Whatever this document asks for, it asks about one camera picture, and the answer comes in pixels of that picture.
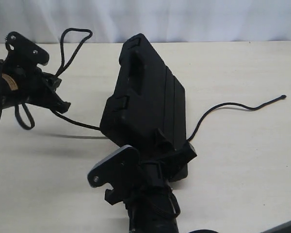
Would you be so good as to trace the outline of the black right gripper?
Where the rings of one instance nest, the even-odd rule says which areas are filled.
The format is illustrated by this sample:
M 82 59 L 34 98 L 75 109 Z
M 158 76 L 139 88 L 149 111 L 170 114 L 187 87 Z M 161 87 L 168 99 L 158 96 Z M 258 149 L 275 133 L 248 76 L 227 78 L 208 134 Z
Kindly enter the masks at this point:
M 142 186 L 163 186 L 166 180 L 174 179 L 196 156 L 192 145 L 184 145 L 175 150 L 173 144 L 157 128 L 154 131 L 154 160 L 139 159 L 138 179 L 123 188 L 107 189 L 105 200 L 109 204 L 116 204 L 127 199 L 134 189 Z

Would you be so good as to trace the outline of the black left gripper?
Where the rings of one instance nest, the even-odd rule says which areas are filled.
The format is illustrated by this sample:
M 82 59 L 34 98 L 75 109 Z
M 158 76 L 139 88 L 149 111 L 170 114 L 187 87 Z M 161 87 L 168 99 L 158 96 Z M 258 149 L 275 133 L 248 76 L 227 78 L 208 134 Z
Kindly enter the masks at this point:
M 21 103 L 47 108 L 61 114 L 66 113 L 71 103 L 63 101 L 56 89 L 62 80 L 36 68 L 28 73 L 16 67 L 3 73 L 3 60 L 0 59 L 0 108 L 5 109 Z

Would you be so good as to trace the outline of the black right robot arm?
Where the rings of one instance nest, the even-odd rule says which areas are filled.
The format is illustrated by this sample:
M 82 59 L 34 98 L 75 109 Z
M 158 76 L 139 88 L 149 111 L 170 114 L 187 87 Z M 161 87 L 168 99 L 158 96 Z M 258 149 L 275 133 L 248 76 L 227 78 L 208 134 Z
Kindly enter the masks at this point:
M 187 165 L 196 157 L 182 129 L 155 129 L 148 145 L 123 144 L 88 174 L 92 187 L 106 183 L 105 200 L 122 202 L 131 233 L 177 233 L 181 210 L 170 182 L 187 177 Z

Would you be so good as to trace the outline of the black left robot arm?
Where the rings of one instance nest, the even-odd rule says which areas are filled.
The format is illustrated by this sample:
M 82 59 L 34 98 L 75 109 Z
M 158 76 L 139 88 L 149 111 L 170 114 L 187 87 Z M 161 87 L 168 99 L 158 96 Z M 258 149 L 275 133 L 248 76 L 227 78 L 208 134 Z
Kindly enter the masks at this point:
M 59 113 L 68 111 L 71 103 L 63 101 L 56 93 L 60 78 L 39 67 L 25 70 L 16 66 L 2 70 L 3 65 L 4 60 L 0 59 L 0 108 L 27 103 Z

